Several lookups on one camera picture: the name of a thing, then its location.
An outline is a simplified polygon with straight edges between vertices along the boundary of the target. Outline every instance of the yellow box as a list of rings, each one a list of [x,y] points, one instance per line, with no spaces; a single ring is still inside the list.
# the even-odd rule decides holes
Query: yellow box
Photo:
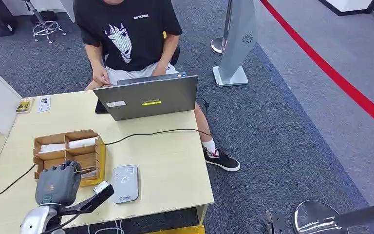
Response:
[[[191,227],[185,227],[185,228],[176,228],[171,230],[165,230],[165,231],[158,231],[148,234],[206,234],[204,231],[204,226],[191,226]]]
[[[70,149],[68,143],[74,140],[98,137],[95,145],[83,146]],[[39,154],[42,145],[64,144],[64,149]],[[105,177],[105,154],[106,146],[101,136],[93,130],[60,133],[49,136],[37,137],[34,140],[34,163],[38,166],[34,178],[39,179],[39,173],[51,166],[58,166],[65,160],[75,160],[81,164],[82,169],[94,168],[96,175],[89,178],[82,178],[80,187],[99,184]]]

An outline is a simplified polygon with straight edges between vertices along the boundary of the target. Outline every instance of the cable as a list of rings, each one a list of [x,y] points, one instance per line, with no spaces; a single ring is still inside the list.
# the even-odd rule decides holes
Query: cable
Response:
[[[6,192],[6,190],[8,190],[10,187],[12,187],[12,185],[14,185],[16,182],[18,182],[18,180],[20,180],[22,177],[24,177],[26,174],[28,174],[28,172],[30,172],[34,167],[35,167],[36,164],[34,164],[28,171],[26,171],[23,175],[21,175],[17,180],[15,180],[12,184],[10,184],[8,187],[6,187],[6,189],[4,189],[2,192],[0,192],[0,195],[4,192]]]
[[[61,228],[63,228],[65,225],[71,223],[74,219],[76,219],[80,214],[81,214],[81,213],[77,213],[76,215],[74,215],[74,217],[70,218],[70,219],[69,219],[68,221],[66,221],[65,223],[63,223],[63,224],[61,224],[61,225],[59,225],[59,226],[57,226],[57,227],[54,227],[54,228],[52,228],[52,229],[50,229],[50,230],[44,231],[44,232],[42,232],[41,234],[49,234],[49,233],[51,233],[51,232],[53,232],[53,231],[55,231],[55,230],[57,230],[57,229],[61,229]]]
[[[159,132],[155,132],[155,133],[134,133],[134,134],[131,134],[129,136],[123,137],[123,138],[121,138],[117,141],[113,141],[113,142],[110,142],[110,143],[105,143],[105,145],[112,145],[112,144],[115,144],[115,143],[119,143],[119,142],[122,142],[123,140],[125,140],[127,138],[130,138],[130,137],[133,137],[133,136],[151,136],[151,135],[160,134],[160,133],[169,133],[169,132],[176,132],[176,131],[189,131],[189,130],[196,131],[196,132],[205,134],[207,136],[211,136],[211,133],[206,133],[206,132],[203,132],[203,131],[200,131],[200,130],[197,130],[197,129],[193,129],[193,128],[177,128],[177,129],[159,131]]]
[[[117,230],[117,234],[125,234],[124,230],[122,229],[122,220],[120,220],[120,227],[118,227],[118,224],[117,224],[117,220],[114,220],[115,222],[115,228],[103,228],[103,229],[99,229],[97,231],[95,231],[95,234],[97,234],[98,232],[100,231],[105,231],[105,230],[111,230],[111,229],[116,229]],[[90,232],[90,225],[88,224],[88,234],[91,234]]]
[[[208,103],[204,98],[196,97],[196,100],[200,99],[204,101],[204,115],[207,118],[207,108],[210,106],[210,103]]]

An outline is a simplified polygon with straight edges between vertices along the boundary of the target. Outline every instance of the stanchion base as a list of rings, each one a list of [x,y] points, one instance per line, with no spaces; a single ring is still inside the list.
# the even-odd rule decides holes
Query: stanchion base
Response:
[[[211,51],[217,55],[223,55],[222,51],[223,37],[218,37],[211,40]]]
[[[339,213],[326,203],[316,200],[304,201],[298,205],[293,215],[293,228],[296,234],[318,233],[318,229],[306,230],[302,227],[329,217],[335,217]],[[346,228],[322,230],[321,234],[349,234]]]

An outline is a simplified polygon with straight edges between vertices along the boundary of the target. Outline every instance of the black t-shirt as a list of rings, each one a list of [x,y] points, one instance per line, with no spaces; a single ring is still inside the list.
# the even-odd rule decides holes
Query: black t-shirt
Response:
[[[115,70],[139,71],[158,62],[163,53],[163,31],[182,34],[171,0],[75,0],[76,23],[85,44],[103,46],[105,65]]]

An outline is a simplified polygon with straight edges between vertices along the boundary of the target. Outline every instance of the metal bracket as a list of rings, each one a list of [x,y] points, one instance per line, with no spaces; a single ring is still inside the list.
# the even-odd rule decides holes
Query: metal bracket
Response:
[[[271,224],[271,229],[269,229],[270,234],[284,234],[286,229],[286,221],[284,219],[284,214],[273,209],[266,211],[267,222]]]

